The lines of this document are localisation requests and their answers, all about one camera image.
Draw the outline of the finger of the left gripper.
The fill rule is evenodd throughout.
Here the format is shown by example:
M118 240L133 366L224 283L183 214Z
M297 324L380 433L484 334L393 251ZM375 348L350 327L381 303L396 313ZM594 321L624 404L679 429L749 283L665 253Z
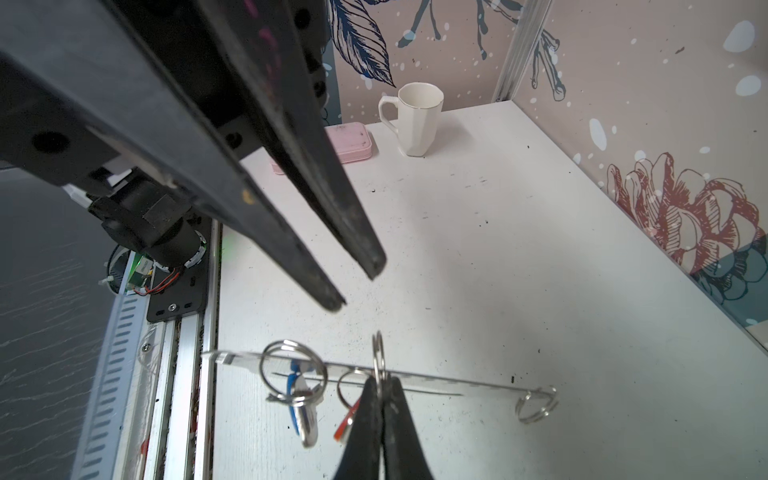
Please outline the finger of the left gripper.
M324 2L200 1L197 7L267 152L365 274L376 278L386 254L321 116L328 99Z

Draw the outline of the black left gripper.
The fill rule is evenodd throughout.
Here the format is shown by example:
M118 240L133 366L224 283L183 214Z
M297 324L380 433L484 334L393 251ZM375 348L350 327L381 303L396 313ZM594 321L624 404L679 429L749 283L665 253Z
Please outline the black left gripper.
M330 141L289 5L198 1L202 38L236 87L262 145L297 186L330 182ZM109 160L39 151L37 134L87 127L179 185L211 216L256 243L320 306L345 300L305 244L241 166L235 151L137 25L111 1L1 4L1 158L71 183Z

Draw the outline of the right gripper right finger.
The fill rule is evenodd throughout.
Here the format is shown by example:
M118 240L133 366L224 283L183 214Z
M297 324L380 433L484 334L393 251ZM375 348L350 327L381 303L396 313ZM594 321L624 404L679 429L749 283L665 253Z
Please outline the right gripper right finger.
M382 392L385 478L432 480L400 379L390 376Z

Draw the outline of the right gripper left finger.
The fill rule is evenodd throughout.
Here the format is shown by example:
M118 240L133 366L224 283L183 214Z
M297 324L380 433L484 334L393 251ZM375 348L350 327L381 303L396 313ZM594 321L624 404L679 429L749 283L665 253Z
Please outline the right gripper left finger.
M377 384L374 378L369 378L364 385L335 480L379 478L382 431L383 417Z

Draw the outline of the red capped key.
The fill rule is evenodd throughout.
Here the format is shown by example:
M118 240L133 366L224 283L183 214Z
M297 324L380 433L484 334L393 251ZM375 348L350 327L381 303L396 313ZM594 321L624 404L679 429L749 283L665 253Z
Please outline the red capped key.
M350 383L347 381L347 378L350 376L359 377L361 381L358 383L354 383L354 382ZM353 368L343 373L336 382L336 395L339 401L341 402L341 404L346 408L346 414L344 415L342 421L336 428L333 435L334 440L340 444L345 444L348 441L349 435L351 434L355 415L357 413L357 410L359 409L360 400L362 398L362 392L368 377L369 377L369 374L366 371L360 368ZM351 403L350 401L348 401L344 396L344 393L342 390L342 387L344 385L351 385L359 389L359 395L354 403Z

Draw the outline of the blue capped key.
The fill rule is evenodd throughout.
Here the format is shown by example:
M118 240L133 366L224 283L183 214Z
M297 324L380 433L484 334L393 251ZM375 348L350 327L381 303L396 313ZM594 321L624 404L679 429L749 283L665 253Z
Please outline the blue capped key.
M292 422L304 448L314 447L319 435L315 404L321 384L306 377L306 373L313 372L312 366L298 359L292 360L286 383L286 392L292 397L289 406Z

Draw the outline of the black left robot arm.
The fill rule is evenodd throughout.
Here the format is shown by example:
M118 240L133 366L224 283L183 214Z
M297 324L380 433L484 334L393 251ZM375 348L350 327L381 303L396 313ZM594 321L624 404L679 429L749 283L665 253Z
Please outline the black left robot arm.
M322 119L327 44L391 79L363 1L5 1L1 158L78 189L119 245L171 272L199 213L249 238L320 306L344 298L242 166L264 149L370 278L385 251Z

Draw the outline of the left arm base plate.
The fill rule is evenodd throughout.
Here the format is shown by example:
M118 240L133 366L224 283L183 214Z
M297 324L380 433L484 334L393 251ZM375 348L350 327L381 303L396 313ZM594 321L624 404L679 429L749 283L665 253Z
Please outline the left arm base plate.
M149 297L146 320L159 323L186 314L203 313L208 303L208 287L211 255L212 220L197 216L188 221L204 239L205 252L202 259L188 267L168 288Z

